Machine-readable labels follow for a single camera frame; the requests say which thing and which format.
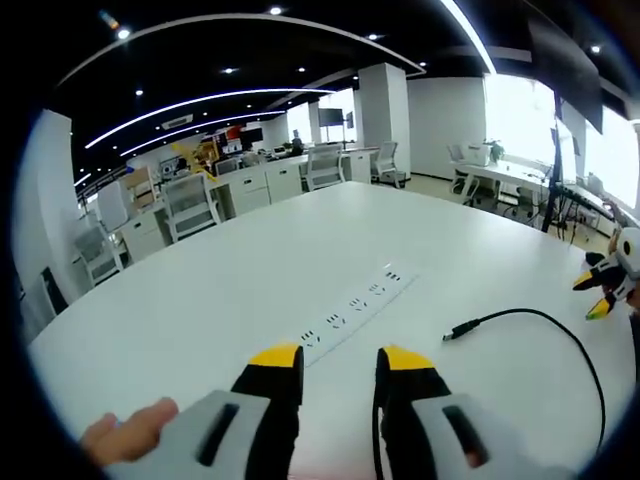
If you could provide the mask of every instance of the white pillar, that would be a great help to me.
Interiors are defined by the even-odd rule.
[[[404,70],[383,63],[360,70],[358,77],[364,146],[398,142],[396,166],[410,178],[409,97]]]
[[[316,145],[322,143],[322,135],[320,135],[320,116],[318,110],[320,104],[318,102],[309,104],[309,123],[311,124],[311,141]]]

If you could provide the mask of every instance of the ceiling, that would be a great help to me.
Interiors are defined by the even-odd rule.
[[[428,63],[427,74],[481,75],[479,57],[442,55],[443,49],[471,45],[463,30],[439,0],[377,0],[362,2],[282,0],[195,2],[181,0],[161,5],[141,2],[80,2],[82,6],[46,6],[47,28],[62,18],[70,28],[52,41],[64,45],[55,58],[43,58],[46,74],[58,81],[84,60],[117,39],[99,11],[107,11],[134,34],[177,19],[223,13],[265,14],[274,4],[283,15],[345,30],[358,37],[377,33],[375,43],[414,64]],[[486,45],[528,50],[527,25],[520,0],[457,0]],[[552,0],[532,0],[581,46],[599,43],[606,48],[594,57],[603,77],[631,90],[625,70],[631,64],[620,39],[602,21],[586,14],[585,6],[559,6]],[[225,19],[200,21],[161,29],[99,56],[59,85],[47,105],[73,120],[73,163],[76,179],[86,172],[121,166],[123,152],[163,133],[162,122],[194,114],[194,123],[263,112],[286,94],[269,93],[200,102],[140,121],[90,149],[84,146],[112,128],[150,111],[202,96],[258,88],[301,88],[339,71],[345,74],[320,88],[358,87],[351,70],[388,62],[407,73],[420,73],[411,64],[373,45],[322,29],[274,20]],[[223,70],[232,67],[232,74]],[[143,95],[136,96],[137,89]],[[301,95],[293,105],[318,98]],[[150,145],[147,150],[157,148]]]

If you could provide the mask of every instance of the led light strip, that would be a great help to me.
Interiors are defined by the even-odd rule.
[[[175,132],[167,133],[166,135],[163,135],[161,137],[154,138],[153,140],[149,140],[148,142],[142,143],[142,144],[138,145],[137,147],[133,147],[133,148],[127,150],[126,152],[122,152],[120,154],[120,156],[124,157],[125,155],[127,155],[127,154],[129,154],[131,152],[135,152],[136,150],[138,150],[138,149],[140,149],[142,147],[146,147],[147,145],[151,145],[152,143],[157,142],[158,140],[164,140],[165,138],[171,137],[172,135],[177,135],[178,133],[187,132],[189,130],[193,130],[194,128],[205,127],[207,125],[212,125],[214,123],[231,122],[233,120],[240,120],[242,118],[263,117],[265,115],[280,115],[281,113],[286,113],[286,110],[276,110],[276,111],[273,111],[273,112],[262,112],[262,113],[250,113],[248,115],[238,115],[237,117],[221,118],[219,120],[213,120],[211,122],[200,123],[198,125],[193,125],[191,127],[183,128],[182,130],[176,130]]]
[[[469,20],[467,20],[467,17],[465,17],[464,13],[462,13],[460,7],[458,7],[458,5],[456,5],[456,2],[454,2],[453,0],[440,1],[445,6],[445,8],[449,10],[449,13],[453,15],[453,18],[455,18],[456,21],[460,24],[462,29],[469,37],[469,40],[471,40],[471,43],[473,43],[473,45],[476,47],[476,50],[478,50],[478,53],[484,61],[484,64],[489,69],[489,73],[495,74],[496,67],[493,66],[493,62],[491,61],[491,58],[489,58],[489,52],[487,52],[487,49],[484,47],[482,40],[480,40],[478,33],[471,26],[471,23],[469,22]]]
[[[78,185],[80,185],[82,182],[84,182],[90,176],[91,176],[91,174],[87,173],[84,177],[82,177],[80,180],[78,180],[76,183],[74,183],[73,186],[77,187]]]
[[[318,88],[258,88],[254,90],[240,90],[238,92],[227,92],[227,93],[218,93],[216,95],[208,95],[206,97],[194,98],[192,100],[187,100],[186,102],[176,103],[174,105],[169,105],[168,107],[160,108],[158,110],[154,110],[153,112],[145,113],[144,115],[134,118],[133,120],[129,120],[122,125],[117,126],[116,128],[109,130],[107,133],[100,135],[95,140],[87,143],[84,148],[91,148],[96,143],[101,142],[105,138],[114,133],[126,128],[134,123],[137,123],[145,118],[153,117],[162,112],[166,112],[168,110],[173,110],[174,108],[184,107],[185,105],[191,105],[192,103],[205,102],[207,100],[215,100],[218,98],[226,98],[226,97],[235,97],[238,95],[251,95],[254,93],[292,93],[292,92],[301,92],[301,93],[335,93],[335,90],[324,90]]]

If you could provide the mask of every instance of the oval table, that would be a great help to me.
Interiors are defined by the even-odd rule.
[[[495,319],[454,342],[451,327],[497,310],[543,310],[589,352],[607,434],[634,387],[619,306],[587,322],[600,293],[574,293],[584,252],[537,230],[451,202],[348,182],[208,229],[133,265],[58,316],[30,345],[71,434],[106,411],[127,418],[162,396],[187,408],[229,389],[260,350],[295,338],[389,262],[419,277],[305,371],[291,474],[374,478],[370,412],[377,349],[435,363],[449,387],[519,431],[543,464],[579,469],[595,452],[596,389],[575,344],[542,318]]]

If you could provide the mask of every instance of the power strip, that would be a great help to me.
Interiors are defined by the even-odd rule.
[[[362,328],[418,277],[405,267],[388,264],[297,337],[309,367]]]

